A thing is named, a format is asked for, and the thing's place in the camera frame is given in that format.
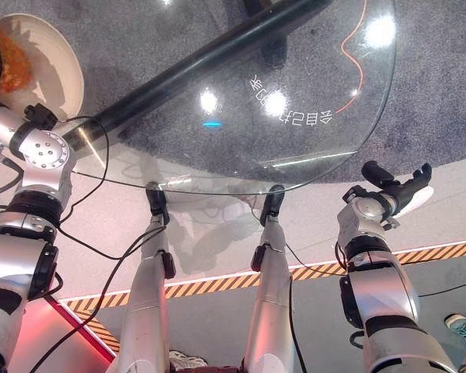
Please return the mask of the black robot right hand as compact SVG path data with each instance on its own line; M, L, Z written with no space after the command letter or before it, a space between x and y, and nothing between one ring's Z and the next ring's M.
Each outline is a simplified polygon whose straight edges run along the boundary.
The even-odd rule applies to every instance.
M429 184L433 173L429 163L414 171L412 178L404 183L381 168L376 161L366 162L361 173L368 182L380 189L376 193L370 193L370 197L382 205L383 220L414 211L426 203L434 193Z

